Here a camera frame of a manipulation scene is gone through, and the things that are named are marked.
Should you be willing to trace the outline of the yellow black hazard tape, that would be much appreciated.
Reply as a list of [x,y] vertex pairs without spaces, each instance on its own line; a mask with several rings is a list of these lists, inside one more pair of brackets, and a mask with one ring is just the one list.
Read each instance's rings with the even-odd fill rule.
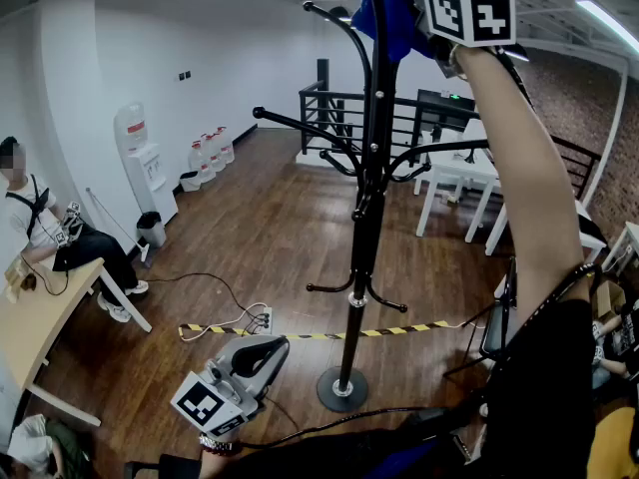
[[[444,320],[441,320],[408,326],[360,330],[358,332],[358,336],[364,338],[373,338],[388,335],[405,335],[415,332],[426,332],[437,328],[454,329],[454,326],[448,324]],[[197,324],[185,323],[181,324],[178,327],[178,334],[183,341],[189,341],[190,339],[199,338],[206,333],[229,334],[240,337],[258,335],[256,332],[250,333],[247,329],[233,328],[230,326],[201,326]],[[346,333],[284,333],[279,336],[292,340],[345,340]]]

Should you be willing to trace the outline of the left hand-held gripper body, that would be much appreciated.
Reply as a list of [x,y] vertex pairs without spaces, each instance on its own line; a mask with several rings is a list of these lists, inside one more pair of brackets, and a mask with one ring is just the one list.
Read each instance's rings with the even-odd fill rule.
[[228,434],[265,409],[265,385],[259,382],[264,361],[262,352],[220,354],[208,360],[201,372],[187,375],[171,406],[207,436]]

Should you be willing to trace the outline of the long ceiling tube light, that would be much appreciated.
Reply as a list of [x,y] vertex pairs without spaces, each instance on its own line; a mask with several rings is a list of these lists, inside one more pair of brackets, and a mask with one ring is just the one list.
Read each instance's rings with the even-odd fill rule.
[[639,55],[639,39],[633,35],[617,18],[605,10],[595,0],[575,0],[578,7],[590,14],[598,22],[607,27],[630,50]]

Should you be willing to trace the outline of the black pad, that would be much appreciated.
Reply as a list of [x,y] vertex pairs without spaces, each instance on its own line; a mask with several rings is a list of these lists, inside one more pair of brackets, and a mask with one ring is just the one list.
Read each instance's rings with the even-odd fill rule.
[[579,229],[583,234],[591,236],[594,239],[603,242],[604,245],[607,245],[605,236],[601,232],[599,226],[594,221],[590,220],[587,217],[584,217],[581,214],[578,215],[578,220],[579,220]]

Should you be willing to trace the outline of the white mop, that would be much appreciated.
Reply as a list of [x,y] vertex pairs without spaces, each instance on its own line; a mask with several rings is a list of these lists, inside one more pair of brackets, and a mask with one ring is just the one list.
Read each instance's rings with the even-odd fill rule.
[[140,255],[141,262],[145,262],[149,251],[150,245],[147,243],[145,245],[141,245],[136,239],[134,239],[124,227],[112,216],[109,210],[103,205],[103,203],[98,199],[95,193],[92,191],[90,187],[85,189],[86,193],[90,196],[90,198],[98,205],[98,207],[109,217],[109,219],[117,226],[117,228],[124,234],[124,236],[137,248]]

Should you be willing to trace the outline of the grey bin with black bag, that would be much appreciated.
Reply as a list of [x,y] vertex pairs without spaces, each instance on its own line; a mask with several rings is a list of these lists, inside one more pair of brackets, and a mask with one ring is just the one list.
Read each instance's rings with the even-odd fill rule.
[[158,212],[144,212],[136,224],[141,237],[152,247],[162,247],[166,241],[166,232]]

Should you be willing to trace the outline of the white water dispenser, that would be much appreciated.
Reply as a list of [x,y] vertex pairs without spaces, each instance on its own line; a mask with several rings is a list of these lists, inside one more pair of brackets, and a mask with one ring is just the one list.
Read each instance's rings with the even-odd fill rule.
[[115,140],[132,191],[142,213],[156,212],[166,225],[178,207],[160,146],[149,139],[144,106],[121,107],[114,118]]

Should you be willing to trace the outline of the small beige box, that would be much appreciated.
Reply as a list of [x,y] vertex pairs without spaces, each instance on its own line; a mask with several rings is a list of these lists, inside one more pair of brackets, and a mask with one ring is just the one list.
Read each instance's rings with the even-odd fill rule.
[[17,256],[5,270],[6,287],[4,294],[9,302],[16,303],[21,291],[21,284],[28,275],[26,263]]

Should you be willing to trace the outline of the cardboard box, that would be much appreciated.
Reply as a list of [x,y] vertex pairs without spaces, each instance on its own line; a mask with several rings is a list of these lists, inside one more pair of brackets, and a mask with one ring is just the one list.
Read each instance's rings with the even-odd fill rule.
[[619,313],[626,303],[623,288],[611,280],[603,281],[593,297],[594,313],[597,318],[603,318],[609,312]]

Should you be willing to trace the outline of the person's black shirt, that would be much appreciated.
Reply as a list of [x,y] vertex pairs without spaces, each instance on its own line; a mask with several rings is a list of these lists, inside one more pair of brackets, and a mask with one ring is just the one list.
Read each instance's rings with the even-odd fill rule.
[[467,465],[448,440],[375,430],[251,454],[219,479],[585,479],[595,433],[591,324],[589,303],[568,299],[517,331],[486,385],[485,441]]

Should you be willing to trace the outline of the blue cloth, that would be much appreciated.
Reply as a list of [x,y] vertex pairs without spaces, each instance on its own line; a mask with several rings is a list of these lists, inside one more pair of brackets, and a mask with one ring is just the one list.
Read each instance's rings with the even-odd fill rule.
[[389,60],[399,62],[411,51],[433,59],[435,54],[429,48],[426,34],[418,29],[409,0],[383,0],[383,7]]

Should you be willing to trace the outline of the person's left forearm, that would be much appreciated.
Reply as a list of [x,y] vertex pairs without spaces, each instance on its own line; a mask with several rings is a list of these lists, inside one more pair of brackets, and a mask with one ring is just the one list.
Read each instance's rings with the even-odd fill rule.
[[201,433],[199,443],[201,445],[199,479],[213,479],[242,452],[238,429],[233,429],[221,436]]

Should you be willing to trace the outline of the black coat rack stand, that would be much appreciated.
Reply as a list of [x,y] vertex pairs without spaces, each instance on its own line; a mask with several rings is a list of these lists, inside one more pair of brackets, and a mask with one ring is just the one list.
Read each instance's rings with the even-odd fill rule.
[[343,345],[341,365],[328,369],[320,378],[317,394],[320,403],[337,413],[350,413],[361,408],[368,395],[368,384],[364,375],[353,367],[359,332],[367,301],[373,298],[378,303],[405,313],[407,306],[381,298],[372,287],[372,274],[381,234],[385,193],[390,181],[398,183],[409,180],[399,178],[394,172],[399,165],[426,151],[425,146],[415,147],[390,159],[391,134],[394,118],[395,81],[399,65],[392,63],[388,54],[388,25],[386,7],[389,0],[371,0],[375,39],[373,52],[368,56],[355,32],[337,19],[332,21],[341,28],[355,44],[363,69],[363,133],[361,152],[356,155],[341,139],[295,119],[255,107],[253,115],[282,124],[305,134],[324,138],[342,151],[351,161],[349,169],[335,160],[328,150],[320,154],[335,169],[345,176],[356,178],[356,207],[352,214],[354,222],[350,274],[347,284],[339,287],[311,285],[309,291],[341,292],[349,290],[348,317]]

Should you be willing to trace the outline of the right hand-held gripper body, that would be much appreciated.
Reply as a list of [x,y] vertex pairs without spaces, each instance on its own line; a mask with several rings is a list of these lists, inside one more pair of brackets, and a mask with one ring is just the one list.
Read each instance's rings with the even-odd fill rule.
[[515,0],[425,0],[420,26],[447,78],[463,76],[453,53],[457,46],[525,58],[516,38]]

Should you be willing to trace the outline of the person's right forearm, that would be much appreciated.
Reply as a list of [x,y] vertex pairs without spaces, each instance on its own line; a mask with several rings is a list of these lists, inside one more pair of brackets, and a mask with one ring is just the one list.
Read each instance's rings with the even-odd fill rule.
[[549,134],[499,60],[460,46],[505,200],[517,260],[517,314],[525,322],[584,263],[565,165]]

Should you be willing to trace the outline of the group of clear water jugs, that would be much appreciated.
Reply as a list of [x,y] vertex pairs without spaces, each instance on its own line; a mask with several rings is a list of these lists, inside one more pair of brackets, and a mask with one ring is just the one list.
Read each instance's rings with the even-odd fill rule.
[[219,126],[192,142],[189,165],[197,172],[201,185],[212,181],[235,160],[233,142],[225,138],[226,129],[226,126]]

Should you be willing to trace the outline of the yellow table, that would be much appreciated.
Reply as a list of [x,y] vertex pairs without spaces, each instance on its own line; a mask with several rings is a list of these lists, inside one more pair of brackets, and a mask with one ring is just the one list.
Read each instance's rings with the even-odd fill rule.
[[622,407],[597,424],[587,479],[639,479],[639,464],[630,452],[634,415],[634,408]]

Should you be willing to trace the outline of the beige desk with white legs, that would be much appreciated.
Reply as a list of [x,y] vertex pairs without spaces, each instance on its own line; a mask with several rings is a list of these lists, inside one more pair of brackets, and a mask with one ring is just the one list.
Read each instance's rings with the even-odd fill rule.
[[152,325],[117,286],[100,258],[71,270],[60,279],[63,283],[60,294],[49,293],[45,284],[39,282],[35,290],[19,295],[15,302],[6,297],[0,298],[0,357],[5,359],[10,377],[22,394],[29,392],[64,413],[98,427],[101,425],[99,418],[35,383],[47,353],[81,299],[92,291],[97,279],[101,279],[116,295],[122,307],[142,329],[149,332]]

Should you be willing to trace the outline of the black panel with green light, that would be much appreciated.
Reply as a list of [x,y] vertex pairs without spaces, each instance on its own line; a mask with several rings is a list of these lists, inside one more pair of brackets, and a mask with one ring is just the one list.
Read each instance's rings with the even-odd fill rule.
[[473,99],[465,98],[453,93],[442,96],[440,93],[419,89],[417,92],[417,101],[426,103],[427,106],[419,113],[420,130],[422,132],[431,132],[436,124],[442,128],[448,128],[456,131],[463,131],[470,120],[469,117],[458,117],[450,114],[444,114],[440,110],[432,107],[433,104],[447,106],[451,108],[475,111],[475,102]]

